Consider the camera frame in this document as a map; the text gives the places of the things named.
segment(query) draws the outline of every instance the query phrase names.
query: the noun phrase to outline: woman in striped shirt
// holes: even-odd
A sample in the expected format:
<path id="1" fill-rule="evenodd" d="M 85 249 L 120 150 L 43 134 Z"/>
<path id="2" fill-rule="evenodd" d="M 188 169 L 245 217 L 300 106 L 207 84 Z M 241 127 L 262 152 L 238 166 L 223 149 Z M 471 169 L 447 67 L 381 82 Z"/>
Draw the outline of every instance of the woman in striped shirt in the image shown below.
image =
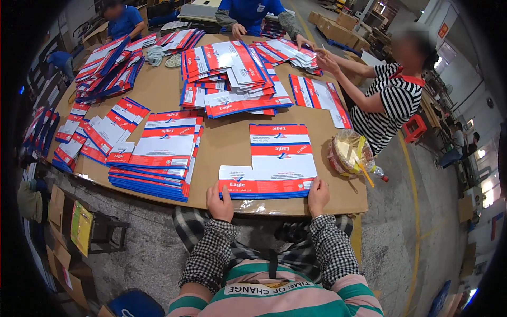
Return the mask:
<path id="1" fill-rule="evenodd" d="M 406 25 L 392 37 L 396 63 L 367 66 L 324 49 L 317 49 L 317 64 L 330 72 L 344 92 L 351 121 L 364 135 L 374 154 L 379 154 L 401 126 L 413 116 L 421 102 L 425 69 L 438 60 L 436 38 L 419 22 Z M 341 68 L 366 78 L 375 78 L 363 94 L 343 74 Z"/>

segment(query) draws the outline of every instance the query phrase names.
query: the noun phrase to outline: plastic wrap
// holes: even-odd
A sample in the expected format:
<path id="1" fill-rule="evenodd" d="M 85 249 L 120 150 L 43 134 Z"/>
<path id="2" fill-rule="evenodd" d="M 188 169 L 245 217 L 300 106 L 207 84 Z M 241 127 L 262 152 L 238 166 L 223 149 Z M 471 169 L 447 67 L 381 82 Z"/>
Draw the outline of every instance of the plastic wrap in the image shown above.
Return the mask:
<path id="1" fill-rule="evenodd" d="M 363 171 L 351 158 L 352 155 L 357 154 L 357 150 L 361 146 L 359 160 L 366 171 L 372 170 L 375 166 L 375 160 L 370 144 L 363 136 L 352 129 L 339 130 L 331 140 L 328 154 L 331 166 L 344 177 L 352 179 L 357 175 L 361 175 Z"/>

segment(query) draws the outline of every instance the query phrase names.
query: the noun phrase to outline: blue crate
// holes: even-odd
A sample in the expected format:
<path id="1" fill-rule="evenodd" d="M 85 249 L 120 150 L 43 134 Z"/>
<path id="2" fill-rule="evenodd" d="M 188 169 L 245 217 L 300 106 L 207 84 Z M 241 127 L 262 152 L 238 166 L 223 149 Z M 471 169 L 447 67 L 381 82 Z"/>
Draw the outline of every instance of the blue crate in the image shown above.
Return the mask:
<path id="1" fill-rule="evenodd" d="M 444 307 L 445 299 L 447 298 L 447 293 L 449 292 L 449 287 L 451 285 L 451 280 L 447 280 L 444 283 L 444 286 L 440 290 L 439 294 L 433 299 L 431 303 L 431 309 L 429 310 L 428 317 L 437 317 L 439 312 Z"/>

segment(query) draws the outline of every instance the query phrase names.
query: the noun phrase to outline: red stool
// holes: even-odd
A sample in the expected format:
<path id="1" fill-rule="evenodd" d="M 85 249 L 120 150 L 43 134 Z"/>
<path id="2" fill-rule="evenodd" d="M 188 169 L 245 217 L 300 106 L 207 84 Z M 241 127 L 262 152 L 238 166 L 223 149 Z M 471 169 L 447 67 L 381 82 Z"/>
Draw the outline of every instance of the red stool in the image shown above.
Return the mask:
<path id="1" fill-rule="evenodd" d="M 426 132 L 426 125 L 420 115 L 413 115 L 407 123 L 403 125 L 403 131 L 407 135 L 405 143 L 413 143 Z"/>

